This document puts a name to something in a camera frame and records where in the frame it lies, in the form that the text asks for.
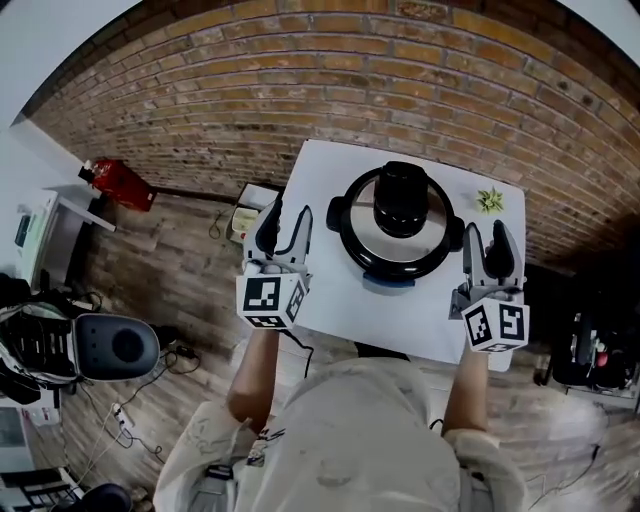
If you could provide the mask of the small green plant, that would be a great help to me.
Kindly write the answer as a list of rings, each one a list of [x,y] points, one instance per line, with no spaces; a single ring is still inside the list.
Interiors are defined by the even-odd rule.
[[[476,203],[479,211],[483,214],[489,215],[504,211],[504,195],[495,188],[479,190],[477,192]]]

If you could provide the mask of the black pressure cooker pot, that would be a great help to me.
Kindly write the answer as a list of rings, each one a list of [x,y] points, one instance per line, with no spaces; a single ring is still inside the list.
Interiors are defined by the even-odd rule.
[[[362,275],[362,286],[364,289],[384,296],[402,295],[412,290],[416,285],[415,279],[393,281],[382,279],[372,275],[370,272],[364,272]]]

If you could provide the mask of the white power strip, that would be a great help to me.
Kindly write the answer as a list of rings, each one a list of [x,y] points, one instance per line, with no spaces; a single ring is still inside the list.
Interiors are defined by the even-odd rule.
[[[119,429],[122,432],[126,432],[129,434],[134,433],[134,427],[135,427],[134,422],[131,420],[130,416],[125,412],[123,405],[119,403],[113,403],[112,413]]]

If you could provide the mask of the black cart with bottles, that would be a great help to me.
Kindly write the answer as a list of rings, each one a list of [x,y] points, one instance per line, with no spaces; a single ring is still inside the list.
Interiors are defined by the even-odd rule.
[[[603,367],[597,354],[608,353]],[[640,402],[640,302],[597,297],[581,305],[552,350],[545,378],[566,394],[635,408]]]

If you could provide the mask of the person's beige shirt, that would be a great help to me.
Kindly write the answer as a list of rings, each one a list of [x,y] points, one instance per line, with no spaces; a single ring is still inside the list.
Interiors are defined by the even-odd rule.
[[[259,433],[220,403],[192,416],[156,485],[156,512],[525,512],[499,441],[429,427],[423,374],[342,361],[304,379]]]

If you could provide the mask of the red metal box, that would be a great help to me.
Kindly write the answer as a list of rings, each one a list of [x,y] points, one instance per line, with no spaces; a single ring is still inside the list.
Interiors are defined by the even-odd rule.
[[[155,189],[121,160],[87,160],[78,177],[130,210],[149,212],[156,197]]]

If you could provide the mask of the white drawer cabinet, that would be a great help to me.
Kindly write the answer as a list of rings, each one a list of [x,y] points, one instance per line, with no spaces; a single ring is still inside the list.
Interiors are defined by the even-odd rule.
[[[226,225],[230,242],[242,244],[259,213],[272,203],[282,189],[269,184],[247,183],[242,189]]]

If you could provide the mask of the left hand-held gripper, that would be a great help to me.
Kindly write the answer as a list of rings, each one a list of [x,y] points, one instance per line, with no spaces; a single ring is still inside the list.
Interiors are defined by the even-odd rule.
[[[236,278],[236,312],[256,329],[290,329],[309,292],[306,265],[313,228],[308,205],[299,213],[289,245],[275,253],[282,199],[260,211],[243,242],[243,273]]]

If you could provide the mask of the person's right forearm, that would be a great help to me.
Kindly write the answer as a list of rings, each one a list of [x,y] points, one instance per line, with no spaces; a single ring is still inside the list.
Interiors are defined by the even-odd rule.
[[[466,346],[457,367],[441,435],[454,430],[488,430],[488,355]]]

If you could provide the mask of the white desk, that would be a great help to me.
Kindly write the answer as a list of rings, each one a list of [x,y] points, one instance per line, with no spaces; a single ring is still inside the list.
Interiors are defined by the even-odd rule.
[[[114,224],[91,213],[89,204],[88,194],[63,186],[32,190],[18,205],[14,236],[16,275],[33,292],[46,285],[56,287],[65,283],[85,224],[116,231]]]

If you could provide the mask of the black pressure cooker lid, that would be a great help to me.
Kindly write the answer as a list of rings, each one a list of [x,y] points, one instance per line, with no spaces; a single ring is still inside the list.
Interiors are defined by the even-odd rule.
[[[362,274],[393,281],[434,272],[463,245],[464,221],[420,166],[389,161],[331,199],[327,228]]]

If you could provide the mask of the white table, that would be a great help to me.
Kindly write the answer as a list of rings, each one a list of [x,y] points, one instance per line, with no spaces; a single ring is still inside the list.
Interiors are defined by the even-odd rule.
[[[344,194],[360,175],[389,161],[421,166],[442,186],[455,214],[477,225],[484,242],[491,240],[492,225],[500,219],[519,253],[526,252],[522,189],[414,156],[309,139],[301,147],[283,195],[278,237],[279,247],[289,244],[299,212],[308,205],[313,229],[306,265],[312,279],[296,323],[409,356],[456,364],[466,344],[465,330],[462,321],[449,319],[449,307],[453,289],[465,279],[461,254],[448,256],[402,295],[378,295],[363,288],[362,270],[347,255],[338,234],[326,226],[330,200]],[[503,193],[504,211],[487,215],[479,211],[476,197],[479,190],[491,188]]]

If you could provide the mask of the cream box with red button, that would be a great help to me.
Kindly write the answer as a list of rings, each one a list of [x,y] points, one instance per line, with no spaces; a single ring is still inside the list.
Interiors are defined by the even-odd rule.
[[[242,243],[247,232],[255,222],[259,211],[251,208],[237,207],[231,218],[230,240]]]

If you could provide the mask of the person's left forearm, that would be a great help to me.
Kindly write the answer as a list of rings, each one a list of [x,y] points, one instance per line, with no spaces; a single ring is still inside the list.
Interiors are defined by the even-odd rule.
[[[280,333],[254,330],[227,396],[231,416],[259,434],[273,404]]]

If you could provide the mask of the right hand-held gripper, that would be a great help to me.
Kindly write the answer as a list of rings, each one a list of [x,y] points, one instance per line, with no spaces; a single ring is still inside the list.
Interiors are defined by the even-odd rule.
[[[524,265],[514,237],[501,221],[493,224],[493,241],[486,250],[475,223],[463,235],[463,272],[467,283],[452,291],[450,320],[463,322],[471,351],[512,352],[528,344],[530,308],[524,303]]]

